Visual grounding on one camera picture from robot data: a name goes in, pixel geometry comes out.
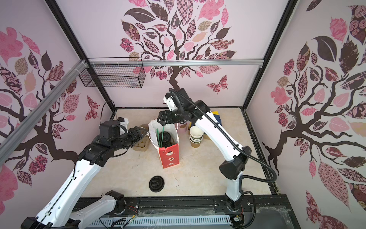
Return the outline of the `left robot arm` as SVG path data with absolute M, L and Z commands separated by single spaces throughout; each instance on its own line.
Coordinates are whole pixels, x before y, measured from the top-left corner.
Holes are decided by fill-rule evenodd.
M 133 148 L 147 134 L 145 128 L 128 128 L 127 125 L 128 120 L 123 118 L 100 124 L 99 135 L 79 154 L 73 172 L 55 196 L 36 217 L 27 217 L 21 228 L 84 229 L 107 213 L 123 213 L 124 195 L 113 190 L 79 211 L 73 209 L 95 175 L 115 157 L 115 151 Z

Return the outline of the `red white paper gift bag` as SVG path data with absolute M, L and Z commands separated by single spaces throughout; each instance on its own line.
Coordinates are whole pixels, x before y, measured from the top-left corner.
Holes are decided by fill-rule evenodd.
M 158 155 L 164 169 L 179 164 L 179 136 L 175 124 L 162 126 L 157 120 L 148 124 L 149 139 Z

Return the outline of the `green straw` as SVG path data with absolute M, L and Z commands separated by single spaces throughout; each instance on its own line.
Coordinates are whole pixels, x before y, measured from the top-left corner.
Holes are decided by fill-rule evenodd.
M 165 131 L 165 127 L 163 126 L 162 128 L 162 133 L 161 133 L 161 142 L 160 142 L 160 147 L 162 148 L 163 147 L 163 142 L 164 142 L 164 131 Z
M 156 137 L 157 137 L 157 145 L 160 148 L 160 137 L 159 137 L 159 129 L 156 129 Z

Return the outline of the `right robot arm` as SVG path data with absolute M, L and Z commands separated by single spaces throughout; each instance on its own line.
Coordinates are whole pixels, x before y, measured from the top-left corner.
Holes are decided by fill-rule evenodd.
M 219 170 L 228 179 L 226 196 L 238 201 L 242 195 L 239 177 L 243 174 L 251 148 L 236 142 L 216 120 L 210 108 L 201 100 L 193 102 L 184 89 L 169 89 L 164 97 L 168 110 L 159 112 L 157 122 L 162 126 L 168 124 L 192 122 L 203 131 L 218 147 L 225 161 Z

